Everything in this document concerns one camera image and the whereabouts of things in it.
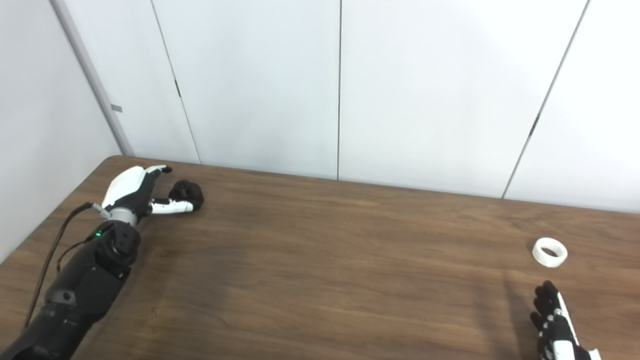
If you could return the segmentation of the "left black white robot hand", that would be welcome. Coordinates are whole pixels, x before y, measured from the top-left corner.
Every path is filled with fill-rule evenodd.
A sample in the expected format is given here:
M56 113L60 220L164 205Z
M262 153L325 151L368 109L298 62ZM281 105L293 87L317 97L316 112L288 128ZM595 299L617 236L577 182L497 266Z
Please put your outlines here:
M201 209L205 201L202 189L189 180L176 182L167 198L153 196L160 175L172 171L173 168L164 164L130 167L112 180L102 205L94 205L94 209L108 221L132 226L149 215L186 214Z

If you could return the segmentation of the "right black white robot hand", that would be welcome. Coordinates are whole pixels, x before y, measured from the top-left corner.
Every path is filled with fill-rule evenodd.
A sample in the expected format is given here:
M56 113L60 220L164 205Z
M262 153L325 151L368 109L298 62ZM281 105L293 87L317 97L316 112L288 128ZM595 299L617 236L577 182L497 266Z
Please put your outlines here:
M530 321L537 331L537 356L540 360L601 360L597 349L580 345L570 313L557 287L546 280L534 290L535 311Z

